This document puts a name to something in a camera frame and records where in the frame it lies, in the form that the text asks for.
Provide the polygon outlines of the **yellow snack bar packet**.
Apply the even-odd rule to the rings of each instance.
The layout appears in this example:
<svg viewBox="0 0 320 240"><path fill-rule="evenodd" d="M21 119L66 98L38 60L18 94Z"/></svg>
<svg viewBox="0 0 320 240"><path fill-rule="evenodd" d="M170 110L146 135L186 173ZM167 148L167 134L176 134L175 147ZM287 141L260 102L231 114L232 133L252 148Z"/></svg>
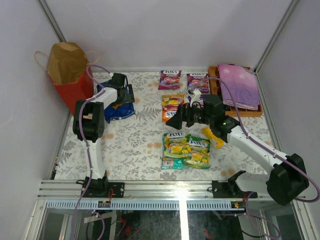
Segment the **yellow snack bar packet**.
<svg viewBox="0 0 320 240"><path fill-rule="evenodd" d="M204 134L204 136L210 140L211 145L215 148L215 149L219 149L224 145L224 141L218 137L216 137L209 126L205 127L202 129L202 132Z"/></svg>

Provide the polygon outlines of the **green snack package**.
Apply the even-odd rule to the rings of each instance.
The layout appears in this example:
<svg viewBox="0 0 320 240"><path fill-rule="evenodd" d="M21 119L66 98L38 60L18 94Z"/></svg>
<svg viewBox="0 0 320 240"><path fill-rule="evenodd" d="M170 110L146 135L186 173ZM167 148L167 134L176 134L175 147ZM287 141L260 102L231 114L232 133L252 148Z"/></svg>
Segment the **green snack package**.
<svg viewBox="0 0 320 240"><path fill-rule="evenodd" d="M165 133L162 138L162 170L185 170L184 163L191 156L190 134L187 132Z"/></svg>

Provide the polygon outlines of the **blue Doritos chip bag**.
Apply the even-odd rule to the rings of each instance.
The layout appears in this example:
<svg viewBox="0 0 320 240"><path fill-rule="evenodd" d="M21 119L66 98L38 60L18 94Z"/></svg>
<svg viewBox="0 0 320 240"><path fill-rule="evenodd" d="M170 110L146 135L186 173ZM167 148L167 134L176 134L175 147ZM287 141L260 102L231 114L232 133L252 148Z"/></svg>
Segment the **blue Doritos chip bag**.
<svg viewBox="0 0 320 240"><path fill-rule="evenodd" d="M111 83L111 80L102 82L103 87L109 87L109 84ZM133 94L133 88L132 85L128 83L124 83L125 86L125 92L127 94ZM99 85L96 86L97 92L101 91L101 87ZM111 121L116 121L116 120L121 120L121 119L126 119L130 116L132 116L135 113L134 109L134 96L133 96L133 102L129 103L124 103L120 104L118 106L108 106L107 108L104 109L104 118L106 122L109 124Z"/></svg>

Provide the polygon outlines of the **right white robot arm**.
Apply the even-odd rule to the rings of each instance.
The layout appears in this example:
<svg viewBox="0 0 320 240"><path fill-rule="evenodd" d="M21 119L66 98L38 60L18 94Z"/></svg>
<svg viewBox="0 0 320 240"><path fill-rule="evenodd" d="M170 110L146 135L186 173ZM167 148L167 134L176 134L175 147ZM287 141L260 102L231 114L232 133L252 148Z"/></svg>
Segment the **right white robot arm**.
<svg viewBox="0 0 320 240"><path fill-rule="evenodd" d="M239 171L222 187L222 196L240 197L244 193L268 194L276 203L286 206L309 187L303 159L296 153L287 155L248 133L239 120L226 115L218 95L205 95L203 106L180 104L167 126L181 130L193 124L209 126L214 136L237 147L255 160L265 174Z"/></svg>

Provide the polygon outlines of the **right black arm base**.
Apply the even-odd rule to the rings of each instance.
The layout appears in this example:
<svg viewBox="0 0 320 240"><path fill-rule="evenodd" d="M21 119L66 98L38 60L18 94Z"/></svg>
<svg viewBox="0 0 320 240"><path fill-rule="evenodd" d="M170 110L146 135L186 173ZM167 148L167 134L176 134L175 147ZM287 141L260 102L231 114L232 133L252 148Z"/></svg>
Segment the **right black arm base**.
<svg viewBox="0 0 320 240"><path fill-rule="evenodd" d="M243 199L250 193L250 191L241 190L232 180L213 180L211 186L215 199Z"/></svg>

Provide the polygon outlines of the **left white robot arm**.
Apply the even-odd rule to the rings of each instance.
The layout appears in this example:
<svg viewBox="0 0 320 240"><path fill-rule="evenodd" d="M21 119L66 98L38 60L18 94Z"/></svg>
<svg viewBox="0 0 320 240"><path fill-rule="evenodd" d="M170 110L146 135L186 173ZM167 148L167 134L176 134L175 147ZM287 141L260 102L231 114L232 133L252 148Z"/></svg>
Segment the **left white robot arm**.
<svg viewBox="0 0 320 240"><path fill-rule="evenodd" d="M135 113L134 102L132 85L122 73L113 73L110 80L98 84L97 94L76 102L72 130L86 153L85 191L101 198L109 193L101 152L105 123L132 116Z"/></svg>

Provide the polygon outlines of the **orange snack package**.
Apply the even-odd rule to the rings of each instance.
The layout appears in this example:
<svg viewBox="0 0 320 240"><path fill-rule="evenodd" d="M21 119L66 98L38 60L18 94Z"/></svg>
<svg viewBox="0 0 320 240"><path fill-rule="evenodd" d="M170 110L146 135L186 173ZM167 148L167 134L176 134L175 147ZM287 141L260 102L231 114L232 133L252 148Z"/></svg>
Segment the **orange snack package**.
<svg viewBox="0 0 320 240"><path fill-rule="evenodd" d="M184 99L184 94L165 94L161 96L162 122L167 122L176 114L178 106L184 103Z"/></svg>

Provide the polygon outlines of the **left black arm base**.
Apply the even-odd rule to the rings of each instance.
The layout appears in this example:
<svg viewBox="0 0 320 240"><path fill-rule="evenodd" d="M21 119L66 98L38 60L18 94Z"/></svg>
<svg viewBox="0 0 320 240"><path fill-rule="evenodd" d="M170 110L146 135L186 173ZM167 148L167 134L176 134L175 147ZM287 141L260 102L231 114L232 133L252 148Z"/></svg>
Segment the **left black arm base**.
<svg viewBox="0 0 320 240"><path fill-rule="evenodd" d="M124 182L91 181L84 193L84 198L123 198L125 193Z"/></svg>

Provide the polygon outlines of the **red paper bag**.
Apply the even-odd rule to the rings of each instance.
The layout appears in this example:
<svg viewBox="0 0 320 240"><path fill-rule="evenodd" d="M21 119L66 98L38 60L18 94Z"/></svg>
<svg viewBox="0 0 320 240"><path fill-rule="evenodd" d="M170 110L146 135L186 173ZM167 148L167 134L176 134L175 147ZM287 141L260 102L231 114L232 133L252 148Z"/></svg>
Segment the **red paper bag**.
<svg viewBox="0 0 320 240"><path fill-rule="evenodd" d="M85 100L94 95L94 84L91 65L96 64L101 57L98 51L85 52L75 42L55 43L50 55L36 51L33 57L42 54L48 58L48 65L36 63L47 71L57 93L68 107L72 115L76 111L78 100Z"/></svg>

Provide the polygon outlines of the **purple candy bag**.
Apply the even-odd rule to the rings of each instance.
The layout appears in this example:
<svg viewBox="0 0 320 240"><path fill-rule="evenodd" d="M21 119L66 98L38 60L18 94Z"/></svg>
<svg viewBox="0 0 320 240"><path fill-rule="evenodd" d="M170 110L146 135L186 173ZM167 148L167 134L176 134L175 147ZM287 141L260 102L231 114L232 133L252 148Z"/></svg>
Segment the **purple candy bag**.
<svg viewBox="0 0 320 240"><path fill-rule="evenodd" d="M175 90L180 88L181 70L161 70L158 89Z"/></svg>
<svg viewBox="0 0 320 240"><path fill-rule="evenodd" d="M209 75L207 73L188 73L186 75L187 90L189 91L197 88L202 94L209 94L210 85L208 80L204 80L208 77Z"/></svg>
<svg viewBox="0 0 320 240"><path fill-rule="evenodd" d="M204 106L204 97L207 96L207 94L201 94L199 98L196 98L193 100L193 104L200 104L202 107Z"/></svg>

